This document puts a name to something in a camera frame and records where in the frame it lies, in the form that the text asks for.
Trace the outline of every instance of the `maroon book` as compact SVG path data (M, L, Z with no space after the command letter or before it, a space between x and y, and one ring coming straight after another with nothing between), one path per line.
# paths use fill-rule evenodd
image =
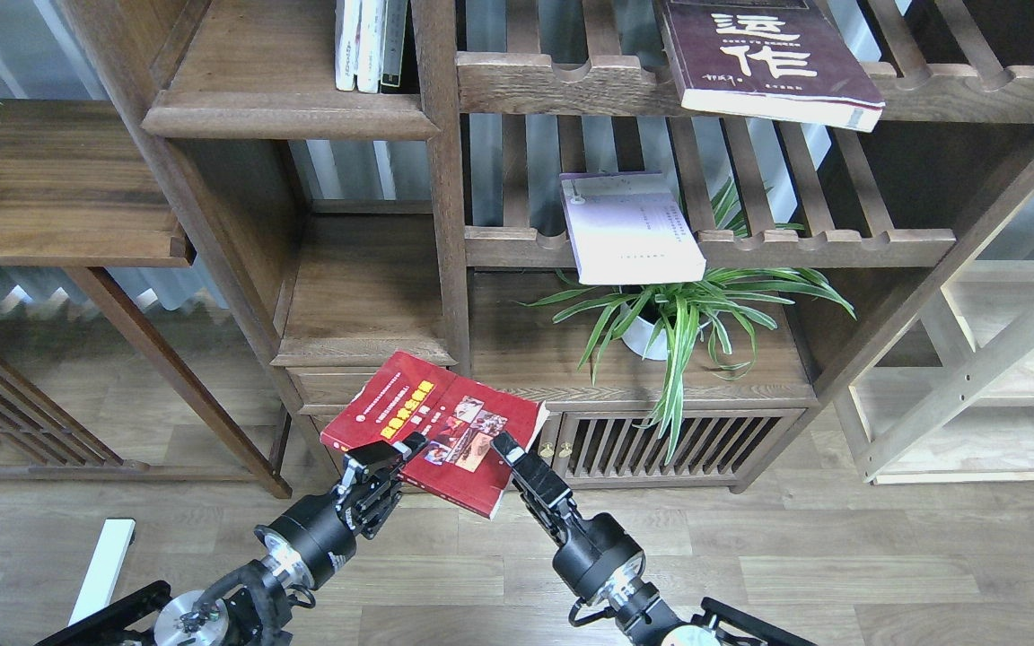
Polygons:
M883 97L813 0L657 0L680 105L871 131Z

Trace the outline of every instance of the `drawer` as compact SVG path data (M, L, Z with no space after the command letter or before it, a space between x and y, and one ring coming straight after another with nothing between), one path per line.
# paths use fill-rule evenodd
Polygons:
M377 368L321 367L287 368L305 405L336 407L336 414L357 396Z

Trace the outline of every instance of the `chinese characters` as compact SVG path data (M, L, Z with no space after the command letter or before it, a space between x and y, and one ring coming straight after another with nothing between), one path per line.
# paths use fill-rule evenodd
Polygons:
M734 57L739 70L744 76L752 76L752 63L763 63L768 68L772 79L784 76L815 78L816 70L808 69L808 59L813 54L793 52L791 48L799 48L799 33L785 33L780 28L785 21L776 17L732 16L731 13L712 13L716 31L722 36L731 36L726 42L735 42L721 48L725 54ZM741 37L757 37L763 42L763 48L752 52L752 45ZM772 49L767 40L780 44Z

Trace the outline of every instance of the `book spine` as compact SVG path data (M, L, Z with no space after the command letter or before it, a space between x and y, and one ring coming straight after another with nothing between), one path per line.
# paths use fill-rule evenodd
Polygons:
M357 90L377 93L385 48L386 0L362 0L362 26L357 34Z
M405 12L409 0L387 0L385 48L382 50L382 85L401 86L401 61L405 50Z
M693 83L690 82L689 72L685 69L681 51L677 49L676 26L672 23L672 8L669 2L670 0L661 0L661 40L664 43L665 54L669 55L669 73L677 86L677 97L683 101L685 91L693 87Z
M334 26L334 85L341 91L353 91L357 75L357 24L361 21L361 0L337 0Z

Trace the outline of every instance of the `book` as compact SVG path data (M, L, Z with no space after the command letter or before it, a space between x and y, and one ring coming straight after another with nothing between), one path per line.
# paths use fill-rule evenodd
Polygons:
M361 21L361 0L337 0L334 18L333 72L338 90L353 91L357 78L357 24Z
M382 87L401 87L409 0L387 0L382 48Z
M357 30L357 90L376 94L382 83L386 0L361 0L361 22Z
M660 173L565 173L561 202L585 285L700 281L704 255Z
M873 130L883 97L814 0L657 0L680 105Z
M546 417L538 402L399 350L325 426L322 444L349 451L418 431L428 444L402 470L402 480L492 519L512 469L491 453L489 441L508 431L527 451Z

